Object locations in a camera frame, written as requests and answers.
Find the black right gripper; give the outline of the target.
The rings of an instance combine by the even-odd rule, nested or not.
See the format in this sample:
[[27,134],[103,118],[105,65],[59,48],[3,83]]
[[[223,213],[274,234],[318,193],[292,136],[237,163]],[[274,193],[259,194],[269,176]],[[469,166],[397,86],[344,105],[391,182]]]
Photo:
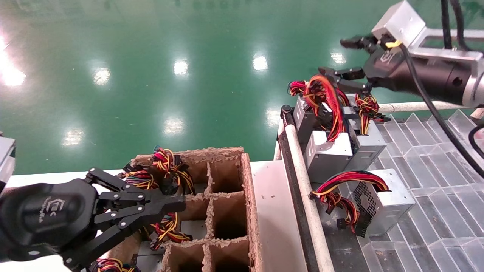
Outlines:
[[[341,39],[340,45],[347,49],[372,53],[365,62],[364,71],[361,67],[343,70],[319,67],[319,73],[343,93],[369,95],[375,86],[420,95],[402,52],[392,53],[378,49],[377,38],[373,35]],[[420,57],[412,59],[418,79],[431,99],[462,103],[468,82],[467,66],[444,60],[427,60]],[[368,82],[360,82],[359,80],[365,76]]]

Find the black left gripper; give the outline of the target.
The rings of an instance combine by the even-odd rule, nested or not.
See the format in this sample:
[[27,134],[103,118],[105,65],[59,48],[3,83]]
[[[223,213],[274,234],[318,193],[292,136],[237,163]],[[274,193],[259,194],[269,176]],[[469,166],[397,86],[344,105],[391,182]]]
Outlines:
[[[138,239],[131,236],[149,228],[153,229],[148,234],[152,251],[168,239],[186,241],[186,235],[177,231],[178,214],[186,209],[184,196],[141,189],[99,168],[90,169],[85,181],[6,189],[0,209],[1,261],[27,261],[67,251],[62,257],[72,271],[138,271],[136,252],[126,257],[101,256],[119,245],[135,249],[131,242]],[[94,184],[109,191],[99,194]],[[114,222],[99,236],[91,223],[97,198],[104,210],[119,210],[95,216],[96,224]]]

